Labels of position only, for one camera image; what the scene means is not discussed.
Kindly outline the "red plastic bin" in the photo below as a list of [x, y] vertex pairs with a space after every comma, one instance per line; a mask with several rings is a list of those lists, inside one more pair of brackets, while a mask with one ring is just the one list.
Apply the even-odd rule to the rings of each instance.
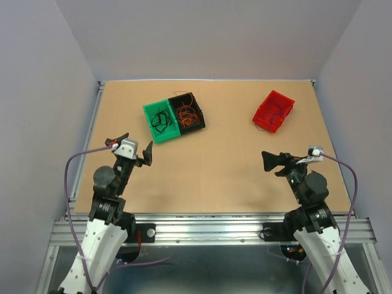
[[292, 112], [294, 104], [293, 99], [272, 90], [256, 110], [252, 122], [257, 127], [275, 134]]

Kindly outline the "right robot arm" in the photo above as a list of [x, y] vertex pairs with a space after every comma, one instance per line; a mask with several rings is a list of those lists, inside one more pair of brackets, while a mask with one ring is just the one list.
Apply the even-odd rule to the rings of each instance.
[[329, 195], [326, 178], [307, 169], [324, 157], [322, 148], [316, 146], [305, 157], [262, 151], [264, 170], [281, 167], [275, 175], [287, 180], [299, 207], [285, 213], [282, 222], [263, 223], [259, 237], [280, 242], [288, 260], [301, 263], [308, 258], [323, 284], [322, 293], [369, 293], [344, 248], [350, 222], [340, 232], [325, 201]]

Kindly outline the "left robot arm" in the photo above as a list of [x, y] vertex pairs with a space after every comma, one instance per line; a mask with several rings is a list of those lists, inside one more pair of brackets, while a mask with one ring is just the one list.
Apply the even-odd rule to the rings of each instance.
[[78, 252], [56, 293], [98, 293], [121, 245], [140, 237], [135, 215], [124, 211], [123, 192], [135, 167], [152, 164], [153, 144], [139, 156], [138, 142], [124, 134], [106, 139], [101, 149], [109, 149], [116, 161], [99, 167], [92, 176], [92, 204], [82, 240], [69, 225]]

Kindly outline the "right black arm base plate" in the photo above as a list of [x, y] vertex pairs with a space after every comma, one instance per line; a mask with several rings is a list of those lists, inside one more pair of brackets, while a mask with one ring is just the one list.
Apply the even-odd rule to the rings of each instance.
[[283, 222], [264, 222], [259, 237], [266, 242], [296, 241], [292, 228]]

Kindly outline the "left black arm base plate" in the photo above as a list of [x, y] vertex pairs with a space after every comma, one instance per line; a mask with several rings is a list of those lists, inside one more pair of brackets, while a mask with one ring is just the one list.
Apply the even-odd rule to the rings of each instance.
[[154, 243], [156, 225], [154, 223], [136, 223], [128, 226], [126, 244]]

